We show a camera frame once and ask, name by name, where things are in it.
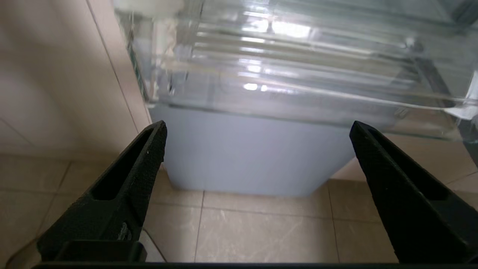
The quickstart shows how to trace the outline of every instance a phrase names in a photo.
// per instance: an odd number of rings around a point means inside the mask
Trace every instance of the tile floor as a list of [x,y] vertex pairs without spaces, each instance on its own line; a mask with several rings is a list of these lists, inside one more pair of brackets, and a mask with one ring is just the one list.
[[[39,236],[108,164],[0,155],[0,264]],[[460,193],[470,204],[478,196]],[[144,228],[170,262],[397,262],[364,182],[303,198],[171,187],[158,172]]]

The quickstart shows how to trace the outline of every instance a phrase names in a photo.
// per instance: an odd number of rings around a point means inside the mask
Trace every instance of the beige floor tile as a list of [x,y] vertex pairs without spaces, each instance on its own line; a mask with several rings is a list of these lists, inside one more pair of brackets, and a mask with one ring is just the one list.
[[478,193],[455,191],[455,194],[478,211]]
[[478,171],[473,159],[461,142],[397,134],[386,136],[444,184]]
[[334,219],[381,222],[366,182],[329,180]]
[[150,201],[155,203],[201,206],[203,192],[175,189],[169,181],[168,173],[161,167],[156,176]]
[[193,262],[200,208],[150,204],[144,229],[167,262]]
[[46,214],[38,235],[42,235],[50,226],[52,226],[65,213],[68,207],[78,199],[78,195],[58,194],[53,199],[50,210]]
[[0,155],[0,188],[55,192],[68,161]]
[[9,260],[6,269],[31,269],[42,261],[40,252],[36,249],[36,241],[32,241],[28,246],[15,254]]
[[145,262],[165,262],[158,247],[145,230],[141,231],[140,239],[138,241],[143,245],[148,254]]
[[72,162],[58,192],[82,194],[108,166],[106,163]]
[[334,220],[341,263],[398,262],[380,223]]
[[196,262],[337,262],[333,223],[203,209]]
[[308,197],[241,195],[206,191],[204,206],[249,212],[332,217],[327,184],[322,185]]
[[450,190],[478,193],[478,172],[447,184]]
[[53,194],[0,191],[0,266],[33,240]]

